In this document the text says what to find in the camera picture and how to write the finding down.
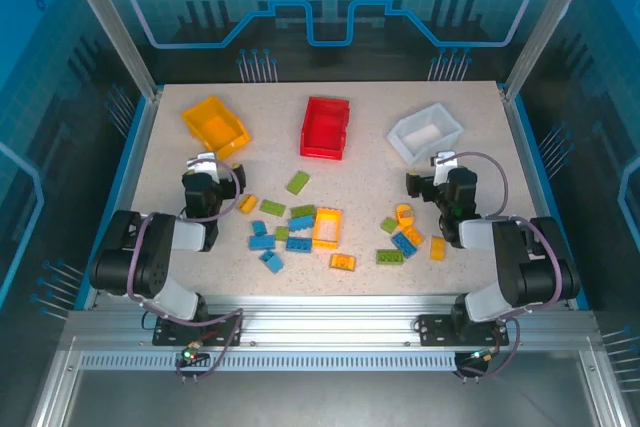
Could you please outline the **power connector with green light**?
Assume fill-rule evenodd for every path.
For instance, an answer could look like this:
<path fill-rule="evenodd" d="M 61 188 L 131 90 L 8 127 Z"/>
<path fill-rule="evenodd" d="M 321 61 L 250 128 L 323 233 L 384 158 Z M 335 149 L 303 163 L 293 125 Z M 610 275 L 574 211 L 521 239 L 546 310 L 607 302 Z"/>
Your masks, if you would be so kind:
<path fill-rule="evenodd" d="M 484 375 L 489 363 L 500 353 L 499 347 L 488 347 L 474 352 L 455 354 L 455 365 L 463 375 Z"/>
<path fill-rule="evenodd" d="M 203 344 L 201 342 L 194 341 L 184 347 L 177 356 L 177 367 L 179 369 L 184 369 L 192 366 L 198 366 L 207 360 L 209 355 L 200 352 L 202 346 Z"/>

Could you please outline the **metal sheet shelf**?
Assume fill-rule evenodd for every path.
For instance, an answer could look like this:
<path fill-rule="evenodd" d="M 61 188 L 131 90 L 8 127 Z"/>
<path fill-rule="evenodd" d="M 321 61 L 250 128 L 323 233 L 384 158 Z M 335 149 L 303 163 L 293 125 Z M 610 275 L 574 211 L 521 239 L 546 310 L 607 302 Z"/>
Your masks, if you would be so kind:
<path fill-rule="evenodd" d="M 503 377 L 451 374 L 86 372 L 65 427 L 596 427 L 574 366 L 521 361 Z"/>

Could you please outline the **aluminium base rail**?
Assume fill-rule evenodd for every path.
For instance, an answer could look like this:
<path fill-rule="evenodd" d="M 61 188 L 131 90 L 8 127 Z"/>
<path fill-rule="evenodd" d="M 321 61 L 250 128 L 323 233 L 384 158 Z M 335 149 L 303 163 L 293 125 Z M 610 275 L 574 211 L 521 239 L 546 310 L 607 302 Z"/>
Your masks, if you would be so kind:
<path fill-rule="evenodd" d="M 416 351 L 421 314 L 446 317 L 452 295 L 257 296 L 210 295 L 214 314 L 244 311 L 243 351 Z M 127 298 L 100 295 L 89 311 L 69 314 L 59 347 L 76 351 L 145 351 L 151 335 L 142 311 Z M 558 304 L 520 316 L 522 352 L 602 348 L 595 315 Z"/>

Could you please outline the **aluminium frame post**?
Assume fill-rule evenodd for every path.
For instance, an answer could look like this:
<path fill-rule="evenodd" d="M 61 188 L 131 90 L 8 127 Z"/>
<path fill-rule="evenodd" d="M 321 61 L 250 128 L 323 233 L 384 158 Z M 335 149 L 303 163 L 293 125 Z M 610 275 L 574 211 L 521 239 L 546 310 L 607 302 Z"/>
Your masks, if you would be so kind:
<path fill-rule="evenodd" d="M 504 100 L 514 102 L 573 0 L 548 0 L 509 74 Z"/>
<path fill-rule="evenodd" d="M 158 89 L 112 0 L 86 0 L 118 56 L 146 100 L 155 101 Z"/>

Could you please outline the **blue table side rail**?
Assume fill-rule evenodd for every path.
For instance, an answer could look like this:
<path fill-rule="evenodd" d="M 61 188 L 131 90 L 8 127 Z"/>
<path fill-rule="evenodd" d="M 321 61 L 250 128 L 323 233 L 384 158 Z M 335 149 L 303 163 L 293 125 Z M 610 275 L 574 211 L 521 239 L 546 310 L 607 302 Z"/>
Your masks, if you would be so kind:
<path fill-rule="evenodd" d="M 158 95 L 155 100 L 151 101 L 142 97 L 136 108 L 98 226 L 96 238 L 89 254 L 86 272 L 76 296 L 75 311 L 92 309 L 93 307 L 96 291 L 89 282 L 89 269 L 98 253 L 101 241 L 114 212 L 119 209 L 128 210 L 132 205 L 160 98 L 161 95 Z"/>
<path fill-rule="evenodd" d="M 550 216 L 557 222 L 569 254 L 574 257 L 524 102 L 519 94 L 509 100 L 504 85 L 498 87 L 533 212 L 536 216 Z"/>

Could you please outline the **white plastic bin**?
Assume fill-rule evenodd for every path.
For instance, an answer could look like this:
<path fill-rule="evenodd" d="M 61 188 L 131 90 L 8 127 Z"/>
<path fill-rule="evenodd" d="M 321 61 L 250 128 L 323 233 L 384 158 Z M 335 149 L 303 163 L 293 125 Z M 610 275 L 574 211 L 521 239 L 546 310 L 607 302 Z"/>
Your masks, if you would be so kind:
<path fill-rule="evenodd" d="M 441 103 L 432 104 L 400 119 L 387 134 L 387 141 L 408 166 L 440 151 L 453 149 L 464 127 Z"/>

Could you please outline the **blue sloped lego brick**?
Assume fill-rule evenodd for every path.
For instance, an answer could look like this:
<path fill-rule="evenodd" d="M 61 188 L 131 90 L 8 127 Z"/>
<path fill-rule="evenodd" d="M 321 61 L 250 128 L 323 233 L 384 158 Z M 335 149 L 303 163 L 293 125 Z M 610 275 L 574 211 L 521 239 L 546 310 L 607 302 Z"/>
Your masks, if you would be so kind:
<path fill-rule="evenodd" d="M 260 257 L 260 261 L 269 269 L 270 272 L 277 274 L 281 271 L 284 264 L 277 253 L 271 250 L 264 251 Z"/>

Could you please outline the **red plastic bin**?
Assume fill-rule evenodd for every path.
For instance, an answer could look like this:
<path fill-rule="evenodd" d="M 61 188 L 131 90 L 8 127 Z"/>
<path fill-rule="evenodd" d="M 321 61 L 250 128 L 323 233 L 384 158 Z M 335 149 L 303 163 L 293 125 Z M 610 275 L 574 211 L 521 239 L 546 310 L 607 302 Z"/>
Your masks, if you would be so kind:
<path fill-rule="evenodd" d="M 300 155 L 341 160 L 344 155 L 350 103 L 346 99 L 311 96 L 300 135 Z"/>

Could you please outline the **yellow plastic bin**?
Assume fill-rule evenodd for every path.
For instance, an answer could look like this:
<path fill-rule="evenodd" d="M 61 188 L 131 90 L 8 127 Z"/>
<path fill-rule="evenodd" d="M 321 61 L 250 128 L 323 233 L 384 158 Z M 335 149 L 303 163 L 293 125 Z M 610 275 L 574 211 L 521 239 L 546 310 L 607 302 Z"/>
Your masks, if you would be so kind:
<path fill-rule="evenodd" d="M 210 96 L 181 113 L 193 137 L 207 151 L 225 160 L 251 140 L 241 119 L 216 96 Z"/>

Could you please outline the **yellow lego window frame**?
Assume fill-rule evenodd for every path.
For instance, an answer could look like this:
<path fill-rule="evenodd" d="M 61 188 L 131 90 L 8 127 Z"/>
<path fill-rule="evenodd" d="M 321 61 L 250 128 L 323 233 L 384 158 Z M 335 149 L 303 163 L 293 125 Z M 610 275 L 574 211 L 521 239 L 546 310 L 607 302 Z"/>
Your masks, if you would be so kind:
<path fill-rule="evenodd" d="M 316 248 L 337 249 L 341 240 L 342 211 L 320 207 L 316 211 L 312 243 Z"/>

